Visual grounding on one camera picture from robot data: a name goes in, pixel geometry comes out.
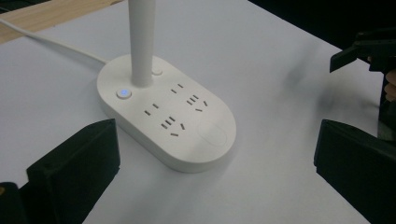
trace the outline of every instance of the power cord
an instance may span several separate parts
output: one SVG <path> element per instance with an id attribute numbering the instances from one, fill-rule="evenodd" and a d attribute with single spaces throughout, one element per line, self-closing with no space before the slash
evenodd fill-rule
<path id="1" fill-rule="evenodd" d="M 97 57 L 97 56 L 95 56 L 95 55 L 93 55 L 93 54 L 90 54 L 90 53 L 87 52 L 87 51 L 83 51 L 83 50 L 80 50 L 80 49 L 76 49 L 76 48 L 73 47 L 73 46 L 70 46 L 70 45 L 61 43 L 61 42 L 59 42 L 59 41 L 57 41 L 57 40 L 54 40 L 54 39 L 52 39 L 52 38 L 49 38 L 49 37 L 46 37 L 46 36 L 43 36 L 43 35 L 38 35 L 38 34 L 35 34 L 35 33 L 30 32 L 30 31 L 24 30 L 24 29 L 22 29 L 22 28 L 20 28 L 20 27 L 18 27 L 18 26 L 16 26 L 16 25 L 14 25 L 14 24 L 12 24 L 12 23 L 10 23 L 10 22 L 8 22 L 8 21 L 5 21 L 5 20 L 3 20 L 3 19 L 0 19 L 0 23 L 4 24 L 5 26 L 7 26 L 7 27 L 9 27 L 9 28 L 11 28 L 11 29 L 13 29 L 13 30 L 15 30 L 15 31 L 17 31 L 17 32 L 19 32 L 19 33 L 21 33 L 21 34 L 23 34 L 23 35 L 26 35 L 26 36 L 28 36 L 28 37 L 31 37 L 31 38 L 33 38 L 33 39 L 37 39 L 37 40 L 49 42 L 49 43 L 52 43 L 52 44 L 55 44 L 55 45 L 64 47 L 64 48 L 66 48 L 66 49 L 71 49 L 71 50 L 73 50 L 73 51 L 75 51 L 75 52 L 77 52 L 77 53 L 80 53 L 80 54 L 83 54 L 83 55 L 85 55 L 85 56 L 88 56 L 88 57 L 90 57 L 90 58 L 92 58 L 92 59 L 95 59 L 96 61 L 98 61 L 98 62 L 100 62 L 100 63 L 104 63 L 104 64 L 107 63 L 107 60 L 102 59 L 102 58 L 100 58 L 100 57 Z"/>

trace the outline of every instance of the power button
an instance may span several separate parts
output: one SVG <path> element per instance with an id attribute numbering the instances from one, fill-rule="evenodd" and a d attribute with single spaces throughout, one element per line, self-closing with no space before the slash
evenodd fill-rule
<path id="1" fill-rule="evenodd" d="M 126 100 L 132 96 L 132 92 L 128 89 L 119 89 L 117 90 L 117 97 L 121 100 Z"/>

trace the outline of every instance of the table surface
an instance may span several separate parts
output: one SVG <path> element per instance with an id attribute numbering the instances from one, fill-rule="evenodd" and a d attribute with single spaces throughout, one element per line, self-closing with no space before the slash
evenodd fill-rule
<path id="1" fill-rule="evenodd" d="M 39 33 L 114 59 L 129 53 L 126 4 Z M 191 175 L 118 129 L 120 171 L 84 223 L 368 223 L 313 164 L 323 119 L 376 135 L 382 75 L 360 61 L 329 74 L 338 51 L 248 1 L 158 1 L 155 55 L 231 108 L 236 140 L 221 164 Z M 27 37 L 0 45 L 1 181 L 21 187 L 33 162 L 107 119 L 102 67 Z"/>
<path id="2" fill-rule="evenodd" d="M 0 14 L 0 18 L 33 32 L 73 20 L 121 0 L 50 0 Z M 0 44 L 20 37 L 21 34 L 0 24 Z"/>

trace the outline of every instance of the white plastic housing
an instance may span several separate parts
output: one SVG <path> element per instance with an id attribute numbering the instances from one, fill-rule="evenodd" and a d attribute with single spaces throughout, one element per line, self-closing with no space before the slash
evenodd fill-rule
<path id="1" fill-rule="evenodd" d="M 198 173 L 215 165 L 233 145 L 232 112 L 220 98 L 154 57 L 153 84 L 138 88 L 129 81 L 130 55 L 102 69 L 97 89 L 107 115 L 169 167 Z"/>

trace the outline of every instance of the black bracket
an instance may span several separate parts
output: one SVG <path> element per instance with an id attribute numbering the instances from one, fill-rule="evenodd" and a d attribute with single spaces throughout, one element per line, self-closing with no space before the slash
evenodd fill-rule
<path id="1" fill-rule="evenodd" d="M 396 27 L 358 33 L 351 47 L 331 57 L 330 72 L 367 57 L 372 57 L 370 71 L 386 74 L 396 68 Z"/>
<path id="2" fill-rule="evenodd" d="M 115 120 L 91 124 L 31 165 L 22 188 L 0 183 L 0 223 L 81 224 L 119 169 Z"/>
<path id="3" fill-rule="evenodd" d="M 395 223 L 395 146 L 353 126 L 323 120 L 314 164 L 370 223 Z"/>

